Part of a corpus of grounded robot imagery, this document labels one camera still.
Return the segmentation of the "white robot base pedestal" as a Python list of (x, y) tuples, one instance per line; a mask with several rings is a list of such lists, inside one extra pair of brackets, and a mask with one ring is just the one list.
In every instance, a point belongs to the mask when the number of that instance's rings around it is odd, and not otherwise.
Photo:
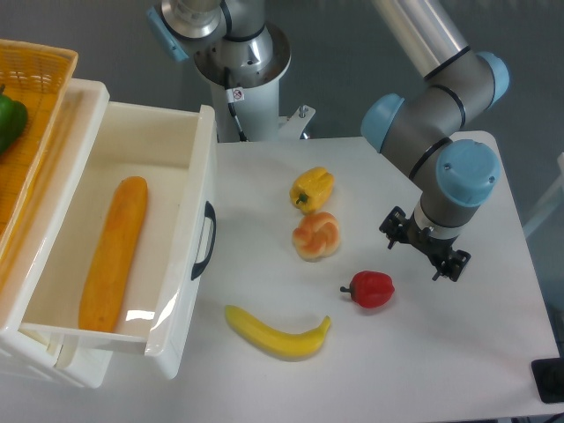
[(315, 109), (301, 104), (279, 114), (280, 80), (291, 63), (286, 35), (267, 22), (252, 39), (224, 37), (196, 53), (195, 65), (211, 89), (222, 143), (294, 140), (306, 137)]

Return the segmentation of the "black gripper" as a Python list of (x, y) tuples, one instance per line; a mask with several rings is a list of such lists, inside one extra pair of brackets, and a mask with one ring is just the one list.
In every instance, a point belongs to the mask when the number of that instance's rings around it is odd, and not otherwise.
[(388, 249), (396, 243), (412, 245), (424, 254), (435, 267), (433, 281), (448, 278), (458, 281), (465, 266), (471, 260), (471, 254), (463, 250), (454, 250), (452, 244), (456, 238), (434, 238), (434, 228), (423, 226), (425, 215), (415, 211), (409, 221), (404, 211), (395, 206), (381, 223), (379, 230), (386, 235)]

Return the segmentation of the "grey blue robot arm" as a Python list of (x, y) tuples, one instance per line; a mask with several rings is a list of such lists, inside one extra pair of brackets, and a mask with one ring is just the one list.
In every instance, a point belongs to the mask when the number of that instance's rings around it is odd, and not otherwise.
[[(381, 224), (390, 243), (413, 246), (440, 277), (457, 280), (470, 255), (453, 247), (490, 197), (501, 166), (474, 140), (453, 141), (508, 89), (505, 63), (474, 52), (437, 1), (378, 1), (375, 8), (426, 90), (413, 100), (390, 93), (362, 119), (361, 135), (420, 190), (411, 215), (393, 209)], [(274, 141), (290, 130), (278, 114), (288, 39), (261, 1), (161, 1), (146, 17), (177, 62), (193, 60), (211, 88), (219, 140)]]

